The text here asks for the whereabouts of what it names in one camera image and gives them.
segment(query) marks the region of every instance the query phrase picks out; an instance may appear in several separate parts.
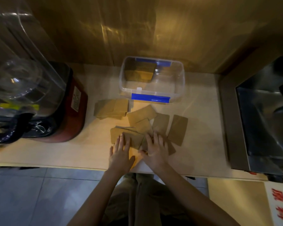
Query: white countertop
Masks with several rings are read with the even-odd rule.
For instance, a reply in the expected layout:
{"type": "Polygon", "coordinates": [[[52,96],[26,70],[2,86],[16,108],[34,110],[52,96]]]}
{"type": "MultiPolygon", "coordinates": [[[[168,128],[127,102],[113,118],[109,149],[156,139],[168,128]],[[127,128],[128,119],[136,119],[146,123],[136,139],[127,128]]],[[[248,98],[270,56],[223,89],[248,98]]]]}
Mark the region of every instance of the white countertop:
{"type": "MultiPolygon", "coordinates": [[[[73,65],[75,76],[88,94],[85,126],[73,140],[65,143],[42,143],[20,139],[0,148],[0,166],[68,167],[106,170],[110,143],[110,129],[129,126],[128,118],[122,120],[93,116],[94,103],[101,99],[118,98],[119,67],[73,65]]],[[[170,164],[182,175],[265,180],[264,175],[251,175],[233,170],[226,159],[224,135],[216,79],[208,73],[186,73],[185,94],[181,102],[167,105],[154,104],[154,109],[170,115],[189,119],[181,147],[174,144],[176,153],[169,157],[170,164]]],[[[130,101],[131,111],[148,103],[130,101]]],[[[134,172],[151,173],[143,161],[134,172]]]]}

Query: hand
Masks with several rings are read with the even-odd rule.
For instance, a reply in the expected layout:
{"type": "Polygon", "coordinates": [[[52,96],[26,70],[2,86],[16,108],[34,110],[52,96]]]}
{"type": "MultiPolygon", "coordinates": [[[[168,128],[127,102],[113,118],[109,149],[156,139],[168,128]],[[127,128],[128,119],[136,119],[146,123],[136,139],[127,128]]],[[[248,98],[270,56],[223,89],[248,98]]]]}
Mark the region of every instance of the hand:
{"type": "Polygon", "coordinates": [[[154,142],[152,142],[149,134],[146,134],[146,139],[148,143],[148,154],[143,150],[140,150],[139,153],[143,156],[144,162],[157,174],[157,171],[168,165],[168,144],[164,143],[162,136],[157,135],[156,132],[153,135],[154,142]]]}
{"type": "Polygon", "coordinates": [[[109,168],[108,170],[113,171],[119,177],[128,173],[135,161],[135,156],[132,156],[129,159],[129,148],[130,148],[131,139],[126,142],[124,148],[124,134],[118,136],[114,147],[110,148],[110,157],[109,157],[109,168]]]}

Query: gold metallic wall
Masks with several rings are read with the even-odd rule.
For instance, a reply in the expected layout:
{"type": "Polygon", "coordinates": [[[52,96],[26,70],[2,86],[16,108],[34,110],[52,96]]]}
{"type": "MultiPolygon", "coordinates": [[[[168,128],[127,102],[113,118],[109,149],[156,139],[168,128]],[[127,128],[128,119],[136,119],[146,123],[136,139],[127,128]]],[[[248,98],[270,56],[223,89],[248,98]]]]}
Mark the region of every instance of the gold metallic wall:
{"type": "Polygon", "coordinates": [[[283,0],[26,0],[68,62],[120,66],[128,55],[221,73],[283,35],[283,0]]]}

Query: plastic storage box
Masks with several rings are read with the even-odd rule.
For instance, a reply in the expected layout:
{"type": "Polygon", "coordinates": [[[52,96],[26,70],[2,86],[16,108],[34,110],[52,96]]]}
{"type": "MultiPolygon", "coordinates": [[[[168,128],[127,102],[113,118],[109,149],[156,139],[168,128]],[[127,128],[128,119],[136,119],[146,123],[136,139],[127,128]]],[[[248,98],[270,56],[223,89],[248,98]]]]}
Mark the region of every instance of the plastic storage box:
{"type": "Polygon", "coordinates": [[[135,56],[123,61],[119,88],[127,98],[169,103],[182,97],[184,86],[181,62],[135,56]]]}

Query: pants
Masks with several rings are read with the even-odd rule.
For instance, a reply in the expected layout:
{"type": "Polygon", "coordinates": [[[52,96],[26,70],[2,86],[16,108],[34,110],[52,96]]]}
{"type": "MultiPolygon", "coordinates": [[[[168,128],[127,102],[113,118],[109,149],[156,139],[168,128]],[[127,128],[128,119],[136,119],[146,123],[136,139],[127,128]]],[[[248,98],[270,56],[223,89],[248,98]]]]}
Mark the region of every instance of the pants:
{"type": "Polygon", "coordinates": [[[189,220],[167,186],[153,175],[128,173],[111,195],[102,224],[128,216],[129,226],[161,225],[160,214],[189,220]]]}

